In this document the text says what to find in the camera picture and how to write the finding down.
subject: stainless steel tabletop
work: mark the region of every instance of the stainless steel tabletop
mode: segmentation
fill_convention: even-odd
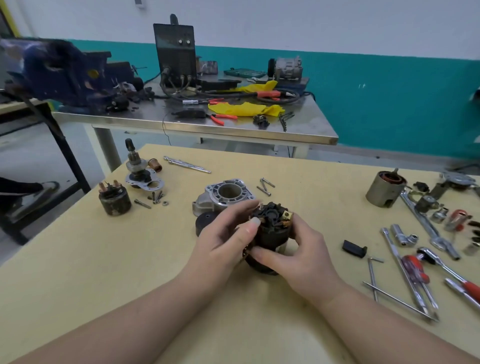
[[[222,79],[227,78],[235,79],[235,77],[222,77]],[[156,94],[163,94],[159,86],[159,78],[150,82],[148,86],[151,86]],[[189,107],[208,110],[207,105],[190,105]],[[253,124],[252,117],[239,117],[237,121],[222,119],[225,122],[225,126],[215,124],[210,118],[179,119],[171,113],[181,110],[182,105],[177,101],[161,99],[141,101],[138,105],[130,103],[130,111],[105,115],[82,115],[64,112],[53,112],[52,115],[57,121],[84,122],[99,126],[114,125],[156,130],[164,129],[165,131],[230,135],[234,137],[262,138],[310,144],[335,145],[337,143],[338,135],[311,96],[304,97],[293,104],[282,107],[286,112],[293,111],[295,113],[293,118],[287,120],[287,132],[283,131],[278,117],[273,116],[267,116],[270,125],[266,130],[259,130],[258,126]]]

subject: forearm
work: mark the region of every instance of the forearm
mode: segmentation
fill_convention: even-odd
[[[315,306],[360,363],[480,362],[346,284],[333,300]]]
[[[14,363],[151,363],[208,302],[187,285],[179,276]]]

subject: hand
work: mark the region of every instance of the hand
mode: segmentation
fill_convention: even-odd
[[[229,206],[202,230],[187,265],[179,274],[189,287],[211,298],[227,282],[242,259],[243,249],[257,234],[260,220],[248,221],[257,206],[258,200]]]
[[[333,267],[324,237],[293,214],[292,238],[299,247],[293,256],[255,246],[255,260],[283,276],[290,287],[320,309],[345,288]]]

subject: black metal frame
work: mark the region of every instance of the black metal frame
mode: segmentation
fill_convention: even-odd
[[[42,113],[43,116],[45,116],[52,123],[54,128],[56,128],[57,130],[60,130],[60,127],[57,121],[55,120],[55,118],[52,116],[50,107],[47,103],[39,104],[36,106],[36,108]],[[33,114],[34,113],[32,110],[25,107],[20,110],[11,111],[6,114],[2,114],[0,123],[4,124],[7,122],[12,122],[14,120],[31,116]],[[18,130],[28,128],[33,125],[36,125],[36,124],[17,128],[7,133],[4,133],[2,135],[10,134]],[[67,140],[65,138],[59,137],[50,127],[48,127],[48,129],[50,130],[53,138],[57,142],[57,145],[59,146],[60,151],[62,152],[65,160],[70,166],[70,169],[72,170],[75,178],[77,179],[77,182],[71,185],[70,187],[68,187],[65,191],[55,195],[52,199],[50,199],[46,204],[42,205],[40,208],[36,209],[32,213],[28,214],[27,216],[25,216],[24,218],[16,222],[11,222],[10,219],[8,219],[6,216],[0,215],[0,229],[2,229],[7,235],[9,235],[15,242],[17,242],[20,245],[25,245],[28,242],[27,237],[25,237],[25,235],[22,234],[22,229],[30,225],[39,217],[49,212],[54,207],[58,206],[58,204],[65,201],[75,192],[82,190],[84,193],[87,193],[90,191],[90,186],[82,170],[80,169],[80,166],[78,165],[78,162],[75,159],[75,156],[73,155],[73,152],[70,149],[70,146],[68,145]]]

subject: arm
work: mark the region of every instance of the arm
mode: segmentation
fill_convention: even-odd
[[[152,363],[227,282],[257,233],[257,218],[244,223],[257,204],[245,201],[218,215],[200,234],[185,268],[170,282],[14,363]]]
[[[480,363],[347,285],[333,267],[322,234],[296,214],[293,233],[299,244],[293,256],[260,247],[251,255],[309,300],[360,363]]]

